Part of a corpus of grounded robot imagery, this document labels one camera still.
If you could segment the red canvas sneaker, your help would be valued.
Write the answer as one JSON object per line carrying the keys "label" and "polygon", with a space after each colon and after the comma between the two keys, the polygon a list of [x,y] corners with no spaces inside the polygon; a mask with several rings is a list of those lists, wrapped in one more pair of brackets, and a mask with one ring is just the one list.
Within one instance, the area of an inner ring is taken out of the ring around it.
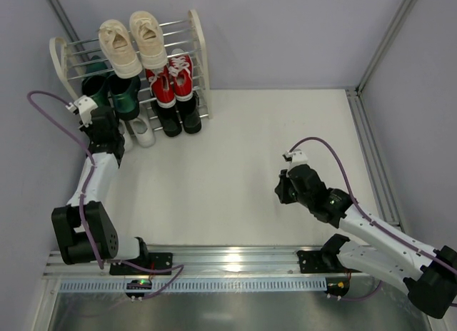
{"label": "red canvas sneaker", "polygon": [[158,69],[146,69],[151,94],[162,108],[172,108],[176,104],[174,90],[171,87],[167,66]]}
{"label": "red canvas sneaker", "polygon": [[169,59],[169,74],[173,81],[175,97],[178,101],[188,101],[193,97],[193,62],[183,49],[174,49]]}

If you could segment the beige lace sneaker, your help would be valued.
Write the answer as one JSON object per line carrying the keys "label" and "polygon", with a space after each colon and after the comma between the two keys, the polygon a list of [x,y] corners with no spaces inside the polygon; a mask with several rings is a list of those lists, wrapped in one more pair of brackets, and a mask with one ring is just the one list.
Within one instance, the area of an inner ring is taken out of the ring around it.
{"label": "beige lace sneaker", "polygon": [[131,34],[145,69],[163,68],[167,62],[164,35],[156,18],[147,11],[136,11],[129,19]]}
{"label": "beige lace sneaker", "polygon": [[143,67],[126,27],[115,19],[102,23],[98,31],[100,48],[119,78],[138,76]]}

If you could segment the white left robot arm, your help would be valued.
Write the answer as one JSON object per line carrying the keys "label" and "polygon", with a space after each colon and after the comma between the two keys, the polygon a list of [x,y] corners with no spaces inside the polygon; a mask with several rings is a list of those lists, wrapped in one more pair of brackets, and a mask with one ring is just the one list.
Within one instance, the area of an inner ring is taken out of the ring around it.
{"label": "white left robot arm", "polygon": [[92,261],[145,263],[149,256],[144,240],[118,234],[103,205],[124,156],[119,120],[107,106],[95,108],[90,117],[89,124],[81,127],[89,137],[85,148],[89,154],[76,192],[51,214],[62,259],[67,265]]}

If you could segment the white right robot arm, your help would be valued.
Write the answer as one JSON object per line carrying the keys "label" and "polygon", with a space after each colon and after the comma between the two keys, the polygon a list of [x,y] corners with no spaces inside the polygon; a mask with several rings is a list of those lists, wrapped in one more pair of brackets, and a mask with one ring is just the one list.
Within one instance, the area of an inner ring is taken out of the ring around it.
{"label": "white right robot arm", "polygon": [[445,245],[437,250],[367,213],[349,193],[326,187],[309,165],[283,169],[278,177],[274,192],[281,203],[299,203],[317,220],[370,246],[334,235],[323,247],[327,256],[396,287],[429,317],[441,319],[456,306],[454,249]]}

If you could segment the white metal shoe shelf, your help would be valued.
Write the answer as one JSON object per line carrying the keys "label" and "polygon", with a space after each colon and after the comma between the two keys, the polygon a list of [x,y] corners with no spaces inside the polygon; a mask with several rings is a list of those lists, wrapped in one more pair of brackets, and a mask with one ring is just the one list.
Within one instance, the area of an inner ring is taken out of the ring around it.
{"label": "white metal shoe shelf", "polygon": [[[164,35],[164,46],[166,49],[167,59],[168,62],[166,66],[169,68],[169,59],[171,58],[171,52],[174,49],[183,49],[185,54],[188,54],[191,57],[193,62],[193,93],[199,98],[199,113],[200,117],[211,116],[211,104],[209,99],[209,74],[208,74],[208,61],[206,55],[206,42],[204,40],[204,33],[201,27],[201,22],[199,20],[198,14],[194,10],[189,11],[189,18],[188,18],[188,26],[183,25],[183,21],[175,21],[172,22],[170,25],[174,28],[171,32],[165,32],[164,28],[166,28],[165,24],[159,23],[160,27],[162,28],[163,35]],[[131,34],[129,24],[125,26],[129,32],[131,37],[132,45],[136,51],[136,54],[141,62],[139,49],[136,45],[136,42]],[[90,48],[88,50],[84,50],[82,46],[87,43]],[[88,39],[86,42],[84,41],[74,41],[74,42],[67,42],[62,37],[54,37],[49,42],[49,51],[51,55],[51,60],[53,61],[54,68],[59,80],[64,85],[65,89],[70,94],[72,98],[72,103],[78,99],[79,97],[83,96],[81,92],[81,83],[84,78],[88,77],[89,74],[86,74],[86,67],[91,63],[98,63],[104,62],[107,65],[107,69],[100,72],[95,72],[95,74],[99,73],[108,73],[106,83],[108,87],[108,77],[110,75],[115,74],[114,70],[111,67],[108,59],[103,54],[100,45],[99,45],[99,38],[98,32],[95,38]],[[145,116],[148,118],[149,122],[151,119],[156,120],[157,123],[159,122],[158,116],[153,112],[151,107],[151,102],[155,101],[156,99],[151,94],[149,88],[149,82],[146,79],[146,72],[145,68],[143,67],[141,73],[138,77],[141,80],[141,87],[138,92],[138,99],[139,99],[139,106],[140,106],[140,113],[139,115]],[[173,81],[171,80],[171,76],[169,74],[171,87],[173,87]],[[114,110],[114,106],[111,100],[111,96],[109,93],[108,87],[108,98],[110,102],[110,106]],[[176,110],[178,113],[178,117],[181,123],[182,131],[184,130],[179,111],[177,106],[177,99],[176,99]],[[124,121],[128,130],[132,131],[129,121]]]}

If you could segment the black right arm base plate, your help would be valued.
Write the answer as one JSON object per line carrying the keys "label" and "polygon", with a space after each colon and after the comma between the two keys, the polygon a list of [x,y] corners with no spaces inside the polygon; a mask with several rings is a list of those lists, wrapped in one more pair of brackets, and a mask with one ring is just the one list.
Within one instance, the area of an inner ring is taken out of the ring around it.
{"label": "black right arm base plate", "polygon": [[326,265],[320,250],[299,250],[296,254],[301,274],[325,273]]}

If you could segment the aluminium right frame rail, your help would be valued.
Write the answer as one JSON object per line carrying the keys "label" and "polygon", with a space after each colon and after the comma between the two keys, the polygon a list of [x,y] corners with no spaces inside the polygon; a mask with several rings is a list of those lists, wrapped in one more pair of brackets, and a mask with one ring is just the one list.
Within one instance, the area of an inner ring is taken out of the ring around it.
{"label": "aluminium right frame rail", "polygon": [[355,89],[346,90],[348,105],[353,117],[369,180],[380,216],[389,224],[403,231],[401,214],[388,181],[386,169],[376,144],[374,132]]}

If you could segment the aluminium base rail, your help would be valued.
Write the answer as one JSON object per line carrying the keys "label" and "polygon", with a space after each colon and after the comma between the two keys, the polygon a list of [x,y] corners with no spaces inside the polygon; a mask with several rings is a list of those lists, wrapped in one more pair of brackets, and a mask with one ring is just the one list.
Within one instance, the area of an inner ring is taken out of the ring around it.
{"label": "aluminium base rail", "polygon": [[[173,265],[184,265],[184,277],[298,276],[297,252],[321,246],[185,246],[148,245],[153,253],[172,253]],[[43,277],[108,277],[109,266],[96,263],[66,265],[59,251],[51,251]]]}

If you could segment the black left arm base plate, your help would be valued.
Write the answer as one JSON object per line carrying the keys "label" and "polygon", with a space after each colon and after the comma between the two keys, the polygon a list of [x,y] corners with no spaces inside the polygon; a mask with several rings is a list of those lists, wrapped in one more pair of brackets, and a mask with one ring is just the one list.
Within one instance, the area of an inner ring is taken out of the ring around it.
{"label": "black left arm base plate", "polygon": [[[149,253],[147,256],[141,255],[138,258],[127,260],[127,262],[141,267],[142,269],[153,270],[153,275],[170,275],[173,265],[173,253]],[[151,275],[150,272],[131,267],[124,263],[111,264],[109,274],[113,276],[121,275]]]}

